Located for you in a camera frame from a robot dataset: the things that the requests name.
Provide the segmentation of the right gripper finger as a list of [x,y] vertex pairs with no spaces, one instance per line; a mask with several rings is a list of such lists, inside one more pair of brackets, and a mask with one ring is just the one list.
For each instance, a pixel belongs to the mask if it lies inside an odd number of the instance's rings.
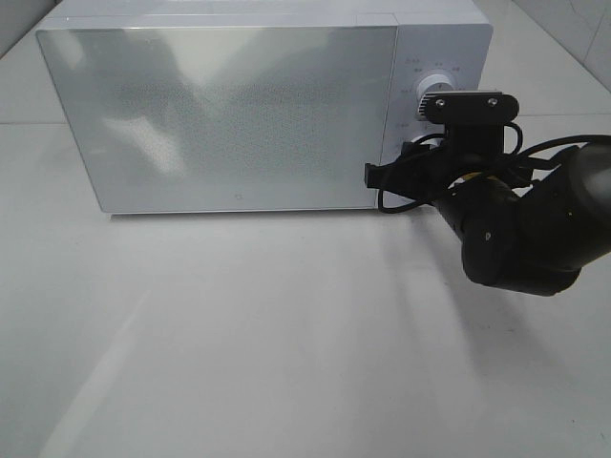
[[503,92],[428,92],[418,106],[418,115],[444,126],[503,126],[519,112],[517,99]]
[[399,160],[385,165],[366,163],[364,182],[368,189],[402,189],[406,182],[406,164]]

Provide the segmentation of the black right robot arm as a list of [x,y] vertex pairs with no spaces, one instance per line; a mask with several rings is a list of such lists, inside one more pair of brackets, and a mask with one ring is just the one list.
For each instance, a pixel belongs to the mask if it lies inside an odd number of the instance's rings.
[[366,186],[434,207],[461,243],[470,281],[550,297],[610,251],[610,138],[570,135],[504,149],[519,105],[501,92],[428,92],[418,112],[443,127],[367,164]]

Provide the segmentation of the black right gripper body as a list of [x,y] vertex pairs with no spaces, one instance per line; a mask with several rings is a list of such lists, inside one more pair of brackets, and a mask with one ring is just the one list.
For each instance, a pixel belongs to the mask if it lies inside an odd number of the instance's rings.
[[406,142],[396,159],[406,164],[405,186],[381,189],[381,196],[393,194],[409,202],[383,202],[381,212],[401,214],[431,206],[452,229],[513,229],[517,195],[512,188],[518,174],[508,162],[520,152],[520,144],[505,151],[508,129],[520,136],[520,127],[511,121],[503,126],[444,126],[442,139]]

